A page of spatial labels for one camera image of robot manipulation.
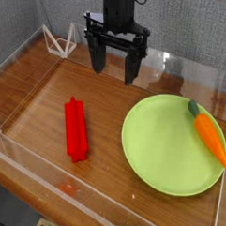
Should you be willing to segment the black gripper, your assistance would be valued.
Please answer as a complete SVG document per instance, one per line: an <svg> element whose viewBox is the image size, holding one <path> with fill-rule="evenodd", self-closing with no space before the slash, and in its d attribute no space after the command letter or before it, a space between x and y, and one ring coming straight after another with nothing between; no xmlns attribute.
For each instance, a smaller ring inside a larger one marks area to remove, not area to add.
<svg viewBox="0 0 226 226"><path fill-rule="evenodd" d="M134 20L135 5L147 0L103 0L103 12L84 14L85 38L88 42L92 67L100 73L106 66L106 48L128 52L125 65L125 85L138 77L142 57L146 55L150 31Z"/></svg>

